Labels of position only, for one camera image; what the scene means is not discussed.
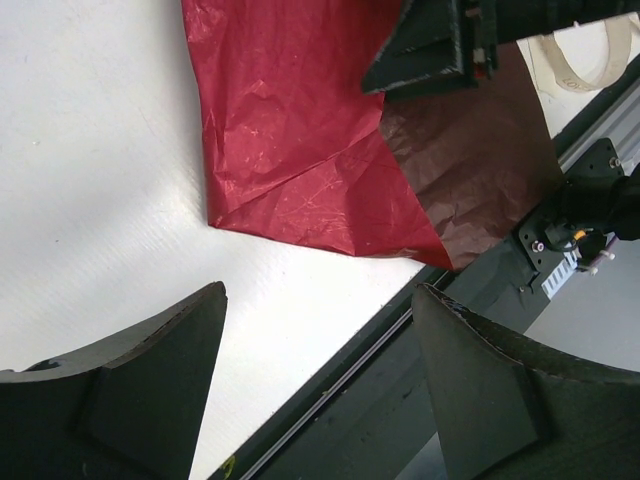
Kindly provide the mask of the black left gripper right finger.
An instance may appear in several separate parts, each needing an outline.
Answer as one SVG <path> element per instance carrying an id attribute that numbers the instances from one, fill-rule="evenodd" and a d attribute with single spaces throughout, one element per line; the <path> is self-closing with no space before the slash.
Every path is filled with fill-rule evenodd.
<path id="1" fill-rule="evenodd" d="M 541 344 L 428 284 L 412 312 L 449 478 L 638 478 L 637 372 Z"/>

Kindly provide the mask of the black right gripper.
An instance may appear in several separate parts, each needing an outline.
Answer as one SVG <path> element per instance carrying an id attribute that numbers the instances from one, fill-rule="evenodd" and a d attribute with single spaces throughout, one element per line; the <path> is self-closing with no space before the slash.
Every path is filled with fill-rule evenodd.
<path id="1" fill-rule="evenodd" d="M 473 78 L 498 69 L 502 44 L 638 10 L 637 1 L 626 0 L 405 1 L 361 90 L 435 95 L 471 88 Z"/>

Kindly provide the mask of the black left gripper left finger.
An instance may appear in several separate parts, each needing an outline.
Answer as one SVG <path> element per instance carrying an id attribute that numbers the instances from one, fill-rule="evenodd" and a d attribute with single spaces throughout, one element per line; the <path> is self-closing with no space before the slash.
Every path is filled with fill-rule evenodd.
<path id="1" fill-rule="evenodd" d="M 85 347 L 2 371 L 2 478 L 188 478 L 227 305 L 214 282 Z"/>

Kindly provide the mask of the dark red wrapping paper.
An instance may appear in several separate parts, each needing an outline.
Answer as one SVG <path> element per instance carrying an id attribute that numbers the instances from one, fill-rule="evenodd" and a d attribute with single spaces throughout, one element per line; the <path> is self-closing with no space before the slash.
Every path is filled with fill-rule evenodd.
<path id="1" fill-rule="evenodd" d="M 186 1 L 215 228 L 447 270 L 562 181 L 519 48 L 476 89 L 388 102 L 360 82 L 397 1 Z"/>

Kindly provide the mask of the cream printed ribbon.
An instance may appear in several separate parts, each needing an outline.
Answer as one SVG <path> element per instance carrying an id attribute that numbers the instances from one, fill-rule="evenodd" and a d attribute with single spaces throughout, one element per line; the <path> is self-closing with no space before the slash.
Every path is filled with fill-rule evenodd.
<path id="1" fill-rule="evenodd" d="M 518 42 L 536 90 L 550 97 L 599 92 L 621 79 L 639 53 L 636 13 L 576 24 Z"/>

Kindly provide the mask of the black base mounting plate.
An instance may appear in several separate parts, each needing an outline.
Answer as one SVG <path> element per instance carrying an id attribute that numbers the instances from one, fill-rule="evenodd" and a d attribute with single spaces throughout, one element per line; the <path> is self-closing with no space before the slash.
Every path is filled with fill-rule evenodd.
<path id="1" fill-rule="evenodd" d="M 417 276 L 517 332 L 549 300 L 529 238 L 512 234 L 459 274 Z M 408 285 L 215 472 L 218 479 L 440 479 L 424 358 Z"/>

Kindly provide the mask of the aluminium frame rail front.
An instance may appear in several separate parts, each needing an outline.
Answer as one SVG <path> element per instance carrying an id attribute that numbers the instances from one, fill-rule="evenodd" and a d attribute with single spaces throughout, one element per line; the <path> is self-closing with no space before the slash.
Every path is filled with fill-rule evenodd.
<path id="1" fill-rule="evenodd" d="M 568 172 L 604 138 L 615 149 L 616 164 L 631 174 L 639 164 L 639 79 L 599 93 L 555 136 L 561 170 Z"/>

